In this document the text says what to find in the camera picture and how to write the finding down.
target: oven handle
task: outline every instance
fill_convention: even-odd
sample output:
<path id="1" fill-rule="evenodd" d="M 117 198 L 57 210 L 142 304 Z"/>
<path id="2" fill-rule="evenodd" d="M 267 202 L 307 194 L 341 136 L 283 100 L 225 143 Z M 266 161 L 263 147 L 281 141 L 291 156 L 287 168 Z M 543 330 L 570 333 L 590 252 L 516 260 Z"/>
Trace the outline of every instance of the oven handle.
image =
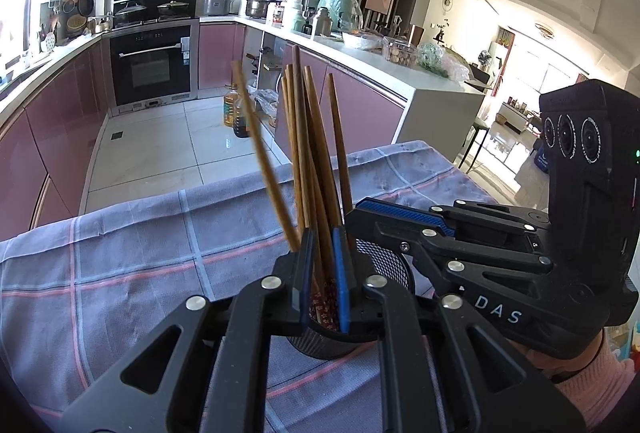
<path id="1" fill-rule="evenodd" d="M 175 45 L 169 45 L 168 47 L 158 47 L 158 48 L 150 48 L 147 50 L 139 50 L 137 52 L 129 52 L 128 54 L 123 54 L 120 52 L 119 56 L 121 58 L 126 58 L 127 56 L 134 56 L 136 54 L 146 54 L 147 52 L 154 52 L 156 50 L 166 50 L 168 48 L 180 48 L 182 45 L 180 43 L 176 43 Z"/>

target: oven door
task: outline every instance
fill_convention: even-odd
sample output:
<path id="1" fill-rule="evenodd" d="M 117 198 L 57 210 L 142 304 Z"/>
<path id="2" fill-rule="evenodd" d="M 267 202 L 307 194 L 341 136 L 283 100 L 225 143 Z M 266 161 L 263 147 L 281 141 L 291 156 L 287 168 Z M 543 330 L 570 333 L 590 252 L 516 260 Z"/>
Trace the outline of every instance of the oven door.
<path id="1" fill-rule="evenodd" d="M 190 25 L 141 27 L 111 39 L 116 105 L 190 92 Z"/>

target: oven window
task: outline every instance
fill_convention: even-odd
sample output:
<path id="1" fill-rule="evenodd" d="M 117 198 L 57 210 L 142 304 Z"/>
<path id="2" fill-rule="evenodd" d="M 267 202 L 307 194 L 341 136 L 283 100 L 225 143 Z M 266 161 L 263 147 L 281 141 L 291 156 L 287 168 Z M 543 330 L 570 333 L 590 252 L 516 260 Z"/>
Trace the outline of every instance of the oven window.
<path id="1" fill-rule="evenodd" d="M 151 54 L 131 56 L 129 59 L 134 88 L 169 82 L 169 54 L 167 51 L 159 50 Z"/>

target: oven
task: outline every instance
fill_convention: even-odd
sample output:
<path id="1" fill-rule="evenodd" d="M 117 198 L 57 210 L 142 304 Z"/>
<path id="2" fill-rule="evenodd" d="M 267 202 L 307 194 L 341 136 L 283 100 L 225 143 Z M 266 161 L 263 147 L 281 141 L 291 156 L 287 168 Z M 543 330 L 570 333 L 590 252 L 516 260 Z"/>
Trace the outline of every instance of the oven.
<path id="1" fill-rule="evenodd" d="M 112 115 L 196 98 L 198 22 L 141 25 L 110 34 Z"/>

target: blue gripper pad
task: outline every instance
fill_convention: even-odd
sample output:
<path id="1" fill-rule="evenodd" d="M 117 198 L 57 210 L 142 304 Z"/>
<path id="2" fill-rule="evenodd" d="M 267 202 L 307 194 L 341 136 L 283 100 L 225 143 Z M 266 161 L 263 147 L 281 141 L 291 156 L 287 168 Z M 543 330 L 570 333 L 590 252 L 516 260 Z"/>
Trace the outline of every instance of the blue gripper pad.
<path id="1" fill-rule="evenodd" d="M 422 223 L 431 228 L 437 227 L 446 236 L 456 236 L 455 230 L 449 227 L 441 216 L 432 215 L 406 206 L 399 206 L 398 204 L 390 204 L 389 202 L 381 202 L 373 199 L 364 199 L 356 204 L 356 208 L 379 213 L 387 217 Z"/>
<path id="2" fill-rule="evenodd" d="M 334 243 L 335 284 L 338 293 L 338 320 L 340 321 L 340 332 L 348 334 L 351 321 L 351 299 L 349 287 L 347 286 L 347 274 L 344 267 L 340 229 L 338 227 L 334 228 L 332 238 Z"/>

